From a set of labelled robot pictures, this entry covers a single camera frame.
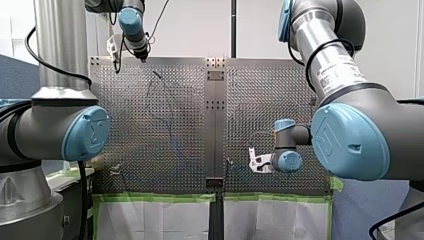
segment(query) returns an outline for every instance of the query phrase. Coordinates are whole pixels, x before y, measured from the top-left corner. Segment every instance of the light blue joint cap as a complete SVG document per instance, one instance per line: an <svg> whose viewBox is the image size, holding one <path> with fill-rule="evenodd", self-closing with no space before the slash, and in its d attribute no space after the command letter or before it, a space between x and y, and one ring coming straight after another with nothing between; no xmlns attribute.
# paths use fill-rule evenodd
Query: light blue joint cap
<svg viewBox="0 0 424 240"><path fill-rule="evenodd" d="M87 161L97 156L107 142L110 129L109 116L103 108L86 108L68 128L62 144L62 157L66 161Z"/></svg>
<svg viewBox="0 0 424 240"><path fill-rule="evenodd" d="M119 25L125 35L137 35L143 30L141 12L134 8L124 8L119 12Z"/></svg>
<svg viewBox="0 0 424 240"><path fill-rule="evenodd" d="M318 109L311 132L315 155L337 177L373 181L389 170L386 139L370 118L352 106L331 103Z"/></svg>
<svg viewBox="0 0 424 240"><path fill-rule="evenodd" d="M17 102L28 101L28 100L29 99L0 99L0 108L6 107L8 105L11 105Z"/></svg>
<svg viewBox="0 0 424 240"><path fill-rule="evenodd" d="M296 122L293 119L280 119L274 123L274 131L279 132L294 127Z"/></svg>
<svg viewBox="0 0 424 240"><path fill-rule="evenodd" d="M278 25L278 40L288 42L291 26L291 6L293 0L285 0L280 14L280 23Z"/></svg>
<svg viewBox="0 0 424 240"><path fill-rule="evenodd" d="M283 172L296 172L302 166L303 160L299 153L287 151L278 159L278 167Z"/></svg>

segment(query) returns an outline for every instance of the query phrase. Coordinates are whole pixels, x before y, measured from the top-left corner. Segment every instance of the metal pegboard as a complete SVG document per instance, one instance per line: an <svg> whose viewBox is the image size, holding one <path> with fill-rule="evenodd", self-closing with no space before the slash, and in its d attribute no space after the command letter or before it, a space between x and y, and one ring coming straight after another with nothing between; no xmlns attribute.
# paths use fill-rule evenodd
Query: metal pegboard
<svg viewBox="0 0 424 240"><path fill-rule="evenodd" d="M206 59L91 59L93 92L111 115L96 192L205 192Z"/></svg>
<svg viewBox="0 0 424 240"><path fill-rule="evenodd" d="M248 146L257 155L273 152L271 129L280 118L292 118L309 124L313 114L304 69L286 60L226 60L227 119L224 134L225 188L230 192L282 192L325 195L329 176L316 160L312 147L300 146L303 167L296 173L253 173L249 166Z"/></svg>

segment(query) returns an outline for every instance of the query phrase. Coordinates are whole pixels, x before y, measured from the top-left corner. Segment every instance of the black cable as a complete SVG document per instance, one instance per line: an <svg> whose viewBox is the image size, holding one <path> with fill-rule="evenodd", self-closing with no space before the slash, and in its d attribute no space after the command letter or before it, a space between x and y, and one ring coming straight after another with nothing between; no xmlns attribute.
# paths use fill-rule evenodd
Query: black cable
<svg viewBox="0 0 424 240"><path fill-rule="evenodd" d="M92 81L87 76L84 76L84 75L81 75L81 74L67 72L67 71L65 71L63 69L57 68L57 67L55 67L55 66L53 66L53 65L45 62L43 59L41 59L41 57L37 56L37 54L35 54L34 51L32 51L31 47L29 46L29 40L31 39L31 36L32 36L32 34L34 34L35 30L36 30L36 28L34 27L28 33L28 35L25 37L25 47L26 47L27 51L29 52L29 54L31 54L31 56L33 58L35 58L35 60L37 60L37 62L39 62L41 65L45 66L46 68L49 68L50 70L53 70L53 71L58 72L58 73L63 74L63 75L67 75L67 76L70 76L70 77L75 77L75 78L82 79L82 80L86 81L89 86L91 86Z"/></svg>
<svg viewBox="0 0 424 240"><path fill-rule="evenodd" d="M121 72L121 66L122 66L122 49L124 48L124 44L125 44L125 36L122 35L122 40L121 40L121 48L119 49L119 61L118 61L118 69L115 70L116 74L119 74Z"/></svg>
<svg viewBox="0 0 424 240"><path fill-rule="evenodd" d="M12 105L2 108L0 110L0 123L6 120L6 118L10 117L15 112L28 109L30 107L31 107L31 101L21 101L21 102L16 102Z"/></svg>
<svg viewBox="0 0 424 240"><path fill-rule="evenodd" d="M293 59L293 61L295 61L297 64L299 64L299 65L301 65L301 66L305 66L305 64L304 64L302 61L300 61L299 59L297 59L297 58L294 56L293 49L291 48L290 44L291 44L291 41L290 41L290 36L289 36L289 40L288 40L288 42L287 42L287 46L288 46L288 49L289 49L290 57L291 57L291 58Z"/></svg>
<svg viewBox="0 0 424 240"><path fill-rule="evenodd" d="M405 216L405 215L408 215L408 214L410 214L410 213L412 213L412 212L418 211L418 210L420 210L420 209L422 209L422 208L424 208L424 202L419 203L419 204L417 204L417 205L415 205L415 206L412 206L412 207L410 207L410 208L408 208L408 209L405 209L405 210L403 210L403 211L400 211L400 212L398 212L398 213L396 213L396 214L393 214L392 216L387 217L387 218L385 218L385 219L381 220L380 222L378 222L378 223L374 224L374 225L370 228L370 230L369 230L369 232L368 232L368 233L369 233L369 235L370 235L370 237L371 237L371 239L372 239L372 240L377 240L377 238L374 236L374 231L376 231L378 228L380 228L380 227L381 227L381 226L383 226L384 224L386 224L386 223L388 223L388 222L391 222L391 221L393 221L393 220L396 220L396 219L398 219L398 218L401 218L401 217L403 217L403 216Z"/></svg>
<svg viewBox="0 0 424 240"><path fill-rule="evenodd" d="M131 55L133 55L134 57L136 57L135 56L135 54L133 53L133 52L131 52L131 50L129 49L129 47L127 46L127 43L124 41L124 46L125 46L125 48L127 49L127 51L131 54Z"/></svg>
<svg viewBox="0 0 424 240"><path fill-rule="evenodd" d="M78 240L84 240L85 228L87 225L88 192L87 176L85 175L85 166L83 161L78 161L78 168L81 176L81 224L79 229Z"/></svg>
<svg viewBox="0 0 424 240"><path fill-rule="evenodd" d="M110 24L112 24L112 26L114 26L116 24L116 19L117 19L117 16L118 16L118 13L117 13L118 9L116 7L115 1L113 1L113 4L115 5L115 7L112 7L112 3L110 2L110 0L108 0L108 3L109 3L109 8L111 10L109 12L109 21L110 21ZM112 21L112 11L115 12L115 18L114 18L113 21Z"/></svg>
<svg viewBox="0 0 424 240"><path fill-rule="evenodd" d="M265 166L270 166L270 165L271 165L271 163L270 163L270 162L266 162L266 163L262 164L261 166L258 166L258 167L257 167L257 169L258 169L258 171L262 171L262 169L263 169Z"/></svg>
<svg viewBox="0 0 424 240"><path fill-rule="evenodd" d="M349 48L350 48L350 55L353 57L353 55L355 54L355 46L350 42L350 41L348 41L348 40L346 40L346 39L338 39L338 38L336 38L336 39L333 39L333 40L330 40L330 41L328 41L328 42L326 42L326 43L323 43L323 44L321 44L321 45L319 45L313 52L312 52L312 54L311 54L311 56L309 57L309 59L308 59L308 62L306 63L306 66L305 66L305 75L306 75L306 81L308 82L308 85L309 85L309 88L311 88L312 89L312 91L314 91L315 92L315 88L314 88L314 86L312 85L312 80L311 80L311 76L310 76L310 68L311 68L311 65L312 65L312 61L314 60L314 58L318 55L318 53L319 52L321 52L322 50L324 50L326 47L328 47L330 44L333 44L333 43L337 43L337 42L340 42L340 43L345 43L345 44L347 44L348 46L349 46Z"/></svg>
<svg viewBox="0 0 424 240"><path fill-rule="evenodd" d="M288 32L288 40L287 40L287 46L288 46L288 50L289 50L289 54L290 54L290 57L293 59L293 61L295 61L297 64L299 64L299 65L301 65L301 66L305 66L305 64L302 62L302 61L300 61L299 59L297 59L295 56L294 56L294 54L293 54L293 49L291 48L291 40L290 40L290 28L289 28L289 32Z"/></svg>
<svg viewBox="0 0 424 240"><path fill-rule="evenodd" d="M133 55L134 57L136 57L136 56L135 56L135 54L134 54L133 52L131 52L131 51L130 51L130 49L127 47L127 43L125 43L125 35L122 35L121 47L120 47L120 49L119 49L119 61L118 61L118 63L119 63L119 67L118 67L118 69L116 69L116 70L115 70L115 73L116 73L116 74L119 74L119 73L121 72L121 65L122 65L122 50L123 50L124 46L125 46L125 48L127 49L127 51L128 51L131 55Z"/></svg>
<svg viewBox="0 0 424 240"><path fill-rule="evenodd" d="M424 99L405 99L405 100L397 100L400 104L418 104L424 105Z"/></svg>
<svg viewBox="0 0 424 240"><path fill-rule="evenodd" d="M163 5L162 12L159 14L158 20L156 20L155 27L153 28L152 34L150 35L148 41L152 39L155 36L156 29L159 25L160 19L162 18L163 13L165 12L166 6L168 6L169 0L166 0L165 4Z"/></svg>

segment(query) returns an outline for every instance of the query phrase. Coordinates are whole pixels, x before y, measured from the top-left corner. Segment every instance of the black pole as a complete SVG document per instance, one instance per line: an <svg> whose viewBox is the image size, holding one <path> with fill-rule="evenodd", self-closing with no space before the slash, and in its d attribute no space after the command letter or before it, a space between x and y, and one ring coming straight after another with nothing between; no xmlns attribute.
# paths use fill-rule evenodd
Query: black pole
<svg viewBox="0 0 424 240"><path fill-rule="evenodd" d="M237 57L237 0L231 0L231 58Z"/></svg>

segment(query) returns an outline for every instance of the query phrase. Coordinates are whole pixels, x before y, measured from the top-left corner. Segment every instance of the white wall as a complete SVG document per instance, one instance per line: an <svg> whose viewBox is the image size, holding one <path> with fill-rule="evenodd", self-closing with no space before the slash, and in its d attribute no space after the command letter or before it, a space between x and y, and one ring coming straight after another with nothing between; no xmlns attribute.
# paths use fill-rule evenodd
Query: white wall
<svg viewBox="0 0 424 240"><path fill-rule="evenodd" d="M146 0L144 30L152 33L165 0ZM230 53L230 1L171 0L155 33L152 57L228 56ZM105 52L108 26L97 18L101 55ZM113 28L121 33L118 24Z"/></svg>
<svg viewBox="0 0 424 240"><path fill-rule="evenodd" d="M239 0L237 6L237 57L291 59L277 38L283 0Z"/></svg>
<svg viewBox="0 0 424 240"><path fill-rule="evenodd" d="M0 54L37 64L25 48L24 39L35 25L34 0L0 0ZM98 55L95 15L87 13L89 55ZM30 46L37 52L34 34Z"/></svg>
<svg viewBox="0 0 424 240"><path fill-rule="evenodd" d="M422 1L358 3L367 20L365 45L356 58L359 67L369 81L383 83L396 98L414 97L421 81L416 70L421 67Z"/></svg>

